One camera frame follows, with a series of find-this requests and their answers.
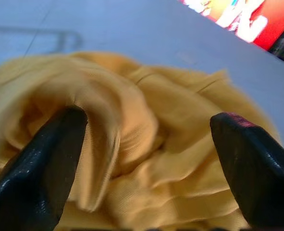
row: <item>red poster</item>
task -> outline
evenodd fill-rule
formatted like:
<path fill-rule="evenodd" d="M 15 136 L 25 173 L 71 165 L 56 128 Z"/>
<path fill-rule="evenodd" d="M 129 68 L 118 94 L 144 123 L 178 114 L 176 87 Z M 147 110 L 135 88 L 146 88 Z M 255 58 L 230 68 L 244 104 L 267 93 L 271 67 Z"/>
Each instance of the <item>red poster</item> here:
<path fill-rule="evenodd" d="M 284 0 L 181 0 L 247 42 L 268 50 L 284 32 Z"/>

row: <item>yellow fabric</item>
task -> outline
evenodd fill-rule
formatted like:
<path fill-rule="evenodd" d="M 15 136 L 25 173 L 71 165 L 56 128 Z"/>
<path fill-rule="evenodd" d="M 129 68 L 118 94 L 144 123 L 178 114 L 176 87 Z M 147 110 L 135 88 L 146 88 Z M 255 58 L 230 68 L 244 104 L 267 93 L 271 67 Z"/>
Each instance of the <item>yellow fabric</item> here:
<path fill-rule="evenodd" d="M 247 225 L 224 178 L 210 117 L 235 112 L 278 135 L 225 72 L 91 52 L 7 62 L 0 66 L 0 170 L 72 104 L 89 123 L 59 230 Z"/>

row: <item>colorful poster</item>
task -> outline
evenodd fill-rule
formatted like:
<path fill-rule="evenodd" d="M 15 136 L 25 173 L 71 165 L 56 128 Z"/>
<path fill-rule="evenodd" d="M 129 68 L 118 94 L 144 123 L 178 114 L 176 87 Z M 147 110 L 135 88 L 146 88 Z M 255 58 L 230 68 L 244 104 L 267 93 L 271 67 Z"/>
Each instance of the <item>colorful poster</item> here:
<path fill-rule="evenodd" d="M 181 0 L 197 13 L 265 50 L 284 32 L 284 0 Z"/>

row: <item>gray table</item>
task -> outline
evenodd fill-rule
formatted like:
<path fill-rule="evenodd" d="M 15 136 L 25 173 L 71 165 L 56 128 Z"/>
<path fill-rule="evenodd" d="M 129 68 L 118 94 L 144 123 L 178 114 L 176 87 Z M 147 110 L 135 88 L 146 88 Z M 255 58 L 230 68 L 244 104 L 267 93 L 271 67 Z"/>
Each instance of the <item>gray table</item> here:
<path fill-rule="evenodd" d="M 76 50 L 208 73 L 227 69 L 284 141 L 284 63 L 176 0 L 0 0 L 0 63 Z"/>

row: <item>table surface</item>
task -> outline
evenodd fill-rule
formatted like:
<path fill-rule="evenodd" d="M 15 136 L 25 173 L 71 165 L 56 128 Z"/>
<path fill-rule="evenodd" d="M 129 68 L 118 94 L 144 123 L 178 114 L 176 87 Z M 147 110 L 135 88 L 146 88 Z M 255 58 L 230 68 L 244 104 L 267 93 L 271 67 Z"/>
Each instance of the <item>table surface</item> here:
<path fill-rule="evenodd" d="M 77 50 L 207 73 L 226 69 L 284 142 L 284 62 L 176 0 L 0 0 L 0 63 Z"/>

